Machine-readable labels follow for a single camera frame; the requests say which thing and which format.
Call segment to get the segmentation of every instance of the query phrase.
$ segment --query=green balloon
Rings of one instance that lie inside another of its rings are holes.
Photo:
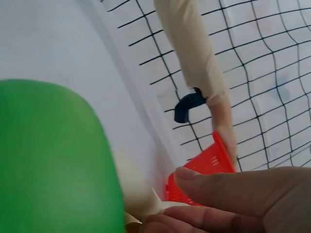
[[[123,231],[120,184],[89,104],[55,84],[1,81],[0,233]]]

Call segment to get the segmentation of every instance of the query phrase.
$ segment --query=mesh fence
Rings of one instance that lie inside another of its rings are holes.
[[[212,143],[206,106],[173,120],[188,94],[152,0],[101,0],[146,74],[175,139],[180,164]],[[311,166],[311,1],[198,0],[230,86],[241,171]]]

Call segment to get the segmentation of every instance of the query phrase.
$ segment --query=white wall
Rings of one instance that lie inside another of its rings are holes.
[[[48,81],[82,95],[99,115],[112,147],[127,154],[161,192],[163,174],[172,164],[148,114],[137,105],[139,96],[133,103],[109,54],[111,39],[99,23],[91,1],[2,0],[0,80]]]

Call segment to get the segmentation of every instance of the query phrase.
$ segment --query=finger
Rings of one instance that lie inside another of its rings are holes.
[[[163,214],[208,232],[264,232],[260,219],[208,207],[177,206],[166,209]]]
[[[153,216],[149,216],[146,220],[146,222],[144,222],[144,233],[153,233],[153,231],[151,231],[152,227],[151,225],[153,225],[153,227],[155,228],[156,226],[160,229],[163,228],[163,233],[206,233],[206,231],[198,229],[186,222],[180,221],[178,219],[166,216],[166,215],[153,215]]]
[[[205,206],[261,218],[301,182],[308,168],[282,167],[266,171],[200,175],[180,167],[175,182],[192,200]]]

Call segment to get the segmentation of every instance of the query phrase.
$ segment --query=plastic basket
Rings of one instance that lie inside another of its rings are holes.
[[[229,156],[216,132],[213,132],[214,144],[204,150],[201,154],[190,160],[184,167],[200,172],[201,174],[214,174],[235,172]],[[189,205],[199,205],[189,199],[174,182],[174,174],[169,176],[166,186],[167,200],[183,202]]]

